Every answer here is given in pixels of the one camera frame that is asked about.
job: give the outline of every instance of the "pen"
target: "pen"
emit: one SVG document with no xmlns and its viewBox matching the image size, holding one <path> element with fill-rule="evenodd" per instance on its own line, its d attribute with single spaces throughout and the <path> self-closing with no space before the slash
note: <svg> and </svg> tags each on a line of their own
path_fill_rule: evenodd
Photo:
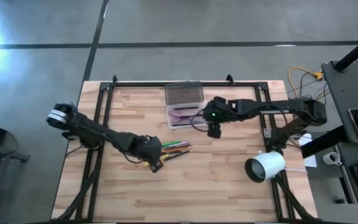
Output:
<svg viewBox="0 0 358 224">
<path fill-rule="evenodd" d="M 171 156 L 171 157 L 166 158 L 164 161 L 169 161 L 169 160 L 171 160 L 171 159 L 173 159 L 173 158 L 176 158 L 176 157 L 178 157 L 178 156 L 184 155 L 184 154 L 186 154 L 186 153 L 188 153 L 188 152 L 189 152 L 189 151 L 185 151 L 185 152 L 183 152 L 183 153 L 176 154 L 176 155 L 174 155 L 174 156 Z"/>
<path fill-rule="evenodd" d="M 190 106 L 190 107 L 186 107 L 186 108 L 175 108 L 174 110 L 188 110 L 188 109 L 197 109 L 199 108 L 198 106 Z"/>
</svg>

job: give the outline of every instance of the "yellow cable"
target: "yellow cable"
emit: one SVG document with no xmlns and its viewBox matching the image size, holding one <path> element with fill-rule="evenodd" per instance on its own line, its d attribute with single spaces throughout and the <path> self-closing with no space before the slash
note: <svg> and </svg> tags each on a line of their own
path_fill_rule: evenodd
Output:
<svg viewBox="0 0 358 224">
<path fill-rule="evenodd" d="M 312 71 L 309 71 L 309 70 L 307 70 L 305 68 L 302 68 L 302 67 L 292 67 L 292 68 L 290 68 L 290 70 L 288 71 L 288 81 L 290 82 L 290 85 L 292 87 L 292 90 L 295 93 L 296 98 L 299 98 L 299 95 L 298 95 L 298 92 L 296 91 L 295 86 L 293 85 L 292 79 L 291 79 L 292 71 L 295 70 L 295 69 L 307 72 L 309 74 L 312 74 L 317 80 L 322 80 L 323 79 L 323 73 L 322 72 L 312 72 Z"/>
</svg>

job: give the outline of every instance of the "clear plastic container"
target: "clear plastic container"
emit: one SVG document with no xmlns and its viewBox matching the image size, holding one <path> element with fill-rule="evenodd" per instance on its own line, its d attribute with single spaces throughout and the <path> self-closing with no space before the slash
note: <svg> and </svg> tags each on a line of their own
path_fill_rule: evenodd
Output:
<svg viewBox="0 0 358 224">
<path fill-rule="evenodd" d="M 178 128 L 192 128 L 191 119 L 193 118 L 193 125 L 206 126 L 206 122 L 203 119 L 203 112 L 201 111 L 205 107 L 204 103 L 184 103 L 177 105 L 167 106 L 167 121 L 170 129 Z"/>
</svg>

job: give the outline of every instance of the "green pencil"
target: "green pencil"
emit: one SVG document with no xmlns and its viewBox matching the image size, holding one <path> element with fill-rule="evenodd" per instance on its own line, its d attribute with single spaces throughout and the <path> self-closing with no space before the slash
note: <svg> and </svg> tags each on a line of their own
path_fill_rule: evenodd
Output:
<svg viewBox="0 0 358 224">
<path fill-rule="evenodd" d="M 178 144 L 178 143 L 181 143 L 181 141 L 166 142 L 166 143 L 162 143 L 162 147 L 167 147 L 167 146 L 171 146 L 173 144 Z"/>
</svg>

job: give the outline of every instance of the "container lid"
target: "container lid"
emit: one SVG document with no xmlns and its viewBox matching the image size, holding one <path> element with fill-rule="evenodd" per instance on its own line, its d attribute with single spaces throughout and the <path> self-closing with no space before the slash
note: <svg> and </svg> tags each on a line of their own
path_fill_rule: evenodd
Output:
<svg viewBox="0 0 358 224">
<path fill-rule="evenodd" d="M 165 85 L 165 102 L 167 105 L 184 103 L 201 103 L 204 101 L 201 82 L 176 82 Z"/>
</svg>

